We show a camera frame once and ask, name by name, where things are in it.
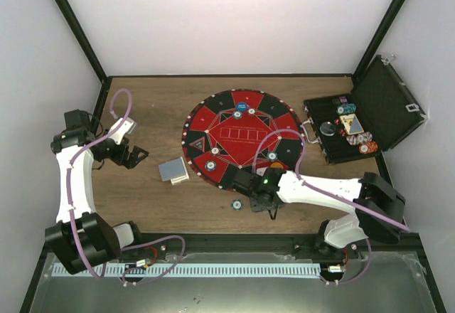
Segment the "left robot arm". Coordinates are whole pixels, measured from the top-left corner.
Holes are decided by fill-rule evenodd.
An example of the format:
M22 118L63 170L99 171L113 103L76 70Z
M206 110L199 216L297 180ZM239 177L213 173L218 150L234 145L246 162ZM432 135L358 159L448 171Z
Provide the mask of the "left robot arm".
M64 118L65 129L50 144L60 169L60 207L55 225L45 230L47 246L71 275L117 259L121 251L128 258L139 258L145 241L137 225L107 223L96 211L92 188L94 162L109 159L133 169L148 157L144 149L129 146L127 135L136 122L117 119L97 143L88 112L72 110Z

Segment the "blue small blind button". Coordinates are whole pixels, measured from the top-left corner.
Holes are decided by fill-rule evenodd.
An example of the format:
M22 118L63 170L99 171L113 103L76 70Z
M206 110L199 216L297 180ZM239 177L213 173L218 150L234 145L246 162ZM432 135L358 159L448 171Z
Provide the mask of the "blue small blind button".
M245 112L248 110L248 108L249 108L249 105L246 102L238 102L236 104L236 110L238 110L240 112Z

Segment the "brown poker chip stack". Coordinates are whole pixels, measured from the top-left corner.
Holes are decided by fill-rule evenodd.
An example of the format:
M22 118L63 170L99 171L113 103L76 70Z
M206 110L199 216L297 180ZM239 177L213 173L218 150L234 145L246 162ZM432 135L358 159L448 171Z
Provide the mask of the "brown poker chip stack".
M213 147L211 150L210 150L210 153L212 155L219 155L220 153L220 149L218 147Z

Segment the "teal poker chip stack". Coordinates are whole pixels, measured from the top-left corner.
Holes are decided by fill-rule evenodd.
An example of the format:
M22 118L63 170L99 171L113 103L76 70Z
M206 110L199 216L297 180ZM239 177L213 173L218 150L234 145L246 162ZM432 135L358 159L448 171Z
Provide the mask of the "teal poker chip stack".
M209 160L205 163L205 169L207 171L214 171L216 169L216 167L217 167L217 164L213 160Z

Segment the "teal chip stack mat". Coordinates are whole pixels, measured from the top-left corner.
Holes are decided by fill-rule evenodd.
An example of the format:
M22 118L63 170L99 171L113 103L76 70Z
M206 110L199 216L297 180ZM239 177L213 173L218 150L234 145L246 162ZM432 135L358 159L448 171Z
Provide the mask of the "teal chip stack mat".
M269 152L269 153L267 154L267 159L268 159L269 161L276 161L276 160L278 159L278 155L277 155L277 153L275 153L275 152Z

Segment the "blue backed card deck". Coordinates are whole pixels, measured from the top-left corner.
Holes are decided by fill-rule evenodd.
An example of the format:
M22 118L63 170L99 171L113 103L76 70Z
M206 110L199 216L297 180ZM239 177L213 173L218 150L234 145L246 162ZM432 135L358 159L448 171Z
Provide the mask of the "blue backed card deck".
M162 181L171 181L188 175L181 157L159 164L159 174Z

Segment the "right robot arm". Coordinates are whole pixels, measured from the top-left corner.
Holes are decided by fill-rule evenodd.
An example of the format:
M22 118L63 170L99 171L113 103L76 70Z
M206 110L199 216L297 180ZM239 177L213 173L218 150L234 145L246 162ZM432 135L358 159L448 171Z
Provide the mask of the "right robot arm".
M276 168L263 168L255 174L240 170L232 188L263 211L309 204L344 212L343 217L324 221L319 228L315 245L324 258L332 258L359 240L396 244L401 233L410 231L403 222L405 198L371 172L360 179L327 179Z

